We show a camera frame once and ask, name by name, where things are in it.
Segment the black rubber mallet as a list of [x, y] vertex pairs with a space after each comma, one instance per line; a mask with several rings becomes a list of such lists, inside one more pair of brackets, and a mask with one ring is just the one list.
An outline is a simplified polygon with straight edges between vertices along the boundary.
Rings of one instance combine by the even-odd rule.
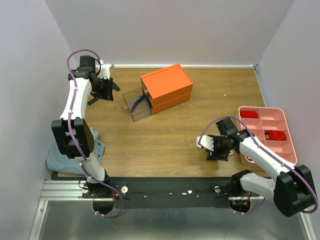
[[113, 97], [112, 90], [119, 91], [120, 87], [116, 83], [113, 82], [111, 86], [107, 87], [105, 94], [102, 94], [99, 92], [90, 92], [92, 99], [88, 100], [87, 104], [90, 106], [100, 99], [106, 100], [106, 101], [113, 101], [114, 97]]

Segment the blue handled cutting pliers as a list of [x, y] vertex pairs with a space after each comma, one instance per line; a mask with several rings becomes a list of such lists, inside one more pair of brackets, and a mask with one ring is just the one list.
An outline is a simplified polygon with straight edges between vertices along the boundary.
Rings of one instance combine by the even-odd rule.
[[143, 94], [143, 95], [140, 95], [139, 98], [134, 102], [134, 104], [131, 107], [131, 112], [133, 112], [135, 110], [135, 108], [137, 107], [137, 105], [142, 101], [145, 101], [147, 103], [149, 109], [152, 108], [148, 96]]

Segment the clear bottom drawer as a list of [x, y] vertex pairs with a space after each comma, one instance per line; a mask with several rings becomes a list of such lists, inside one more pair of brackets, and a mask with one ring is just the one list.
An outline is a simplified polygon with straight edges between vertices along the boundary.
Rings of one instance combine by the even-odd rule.
[[130, 113], [130, 115], [132, 117], [132, 120], [134, 122], [154, 114], [153, 107], [152, 107], [150, 99], [149, 99], [149, 101], [150, 101], [150, 104], [151, 104], [151, 108], [149, 108], [149, 106], [146, 103], [146, 101], [143, 100], [142, 102], [140, 102], [137, 105], [135, 110], [133, 112], [131, 112], [131, 107], [133, 106], [134, 102], [139, 98], [139, 96], [141, 96], [143, 94], [147, 95], [145, 93], [145, 91], [143, 90], [142, 86], [140, 86], [138, 88], [135, 88], [135, 89], [132, 89], [132, 90], [127, 91], [127, 92], [122, 94], [122, 97], [123, 97], [123, 99], [125, 101], [125, 108], [129, 111], [129, 113]]

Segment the orange drawer cabinet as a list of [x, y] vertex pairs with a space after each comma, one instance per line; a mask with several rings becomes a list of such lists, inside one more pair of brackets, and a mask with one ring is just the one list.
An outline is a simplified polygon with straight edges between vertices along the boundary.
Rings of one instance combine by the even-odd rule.
[[178, 63], [142, 75], [140, 79], [154, 114], [191, 98], [193, 82]]

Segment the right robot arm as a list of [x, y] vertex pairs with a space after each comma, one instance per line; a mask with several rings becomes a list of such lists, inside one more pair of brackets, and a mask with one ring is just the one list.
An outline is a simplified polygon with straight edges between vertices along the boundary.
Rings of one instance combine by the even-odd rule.
[[267, 174], [260, 177], [249, 170], [231, 176], [230, 191], [235, 196], [254, 193], [264, 200], [274, 203], [286, 217], [297, 213], [312, 214], [319, 208], [319, 200], [311, 170], [305, 165], [295, 165], [280, 157], [254, 136], [243, 121], [236, 118], [243, 129], [234, 125], [233, 116], [222, 116], [212, 121], [219, 135], [206, 135], [196, 138], [199, 149], [205, 149], [208, 160], [227, 161], [230, 152], [235, 151], [252, 159]]

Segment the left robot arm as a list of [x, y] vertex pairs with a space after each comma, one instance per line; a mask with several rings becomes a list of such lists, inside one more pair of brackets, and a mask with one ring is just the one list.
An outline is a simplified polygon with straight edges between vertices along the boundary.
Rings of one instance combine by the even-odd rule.
[[110, 177], [94, 154], [95, 140], [85, 113], [90, 95], [113, 101], [113, 79], [110, 75], [100, 77], [103, 70], [108, 71], [110, 67], [93, 56], [80, 56], [79, 67], [69, 70], [65, 109], [59, 119], [51, 123], [59, 152], [77, 162], [86, 177], [82, 192], [99, 198], [111, 197], [113, 191]]

